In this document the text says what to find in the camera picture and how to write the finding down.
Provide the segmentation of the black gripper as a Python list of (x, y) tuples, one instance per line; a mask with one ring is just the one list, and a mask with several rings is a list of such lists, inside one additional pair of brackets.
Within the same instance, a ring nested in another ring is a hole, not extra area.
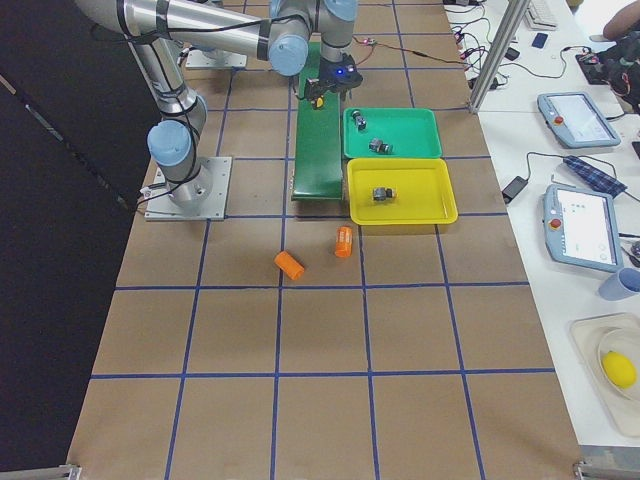
[(363, 76), (350, 54), (343, 54), (337, 62), (330, 62), (322, 57), (318, 77), (306, 79), (305, 99), (313, 103), (330, 92), (339, 94), (342, 100), (346, 100), (352, 97), (352, 90), (358, 88), (362, 82)]

